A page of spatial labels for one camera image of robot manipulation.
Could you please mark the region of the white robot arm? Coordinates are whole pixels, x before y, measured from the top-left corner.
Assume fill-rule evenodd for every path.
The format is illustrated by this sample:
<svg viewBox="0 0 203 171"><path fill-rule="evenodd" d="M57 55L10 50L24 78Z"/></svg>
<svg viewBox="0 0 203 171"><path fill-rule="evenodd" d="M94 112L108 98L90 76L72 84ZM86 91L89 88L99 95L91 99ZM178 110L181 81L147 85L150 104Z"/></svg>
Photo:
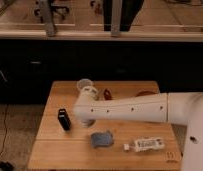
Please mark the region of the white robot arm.
<svg viewBox="0 0 203 171"><path fill-rule="evenodd" d="M98 90L86 86L73 112L85 125L98 119L169 122L186 125L181 171L203 171L203 92L172 92L116 100L98 100Z"/></svg>

